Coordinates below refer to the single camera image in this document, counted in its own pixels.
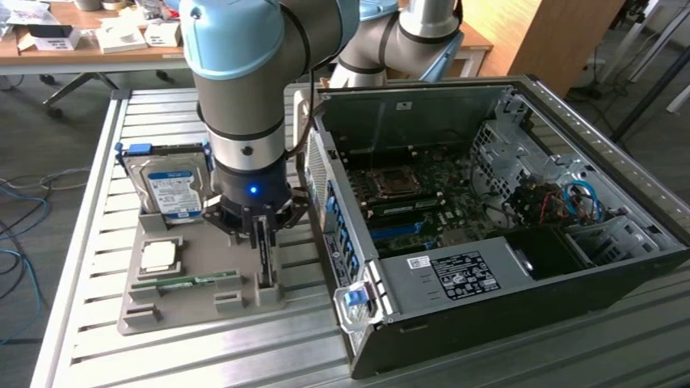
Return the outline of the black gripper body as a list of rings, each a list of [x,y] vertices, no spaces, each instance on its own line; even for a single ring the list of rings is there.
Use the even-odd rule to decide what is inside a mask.
[[[232,215],[240,215],[244,208],[261,214],[265,205],[279,209],[291,199],[284,159],[252,171],[232,169],[216,161],[215,172],[221,188],[221,205]]]

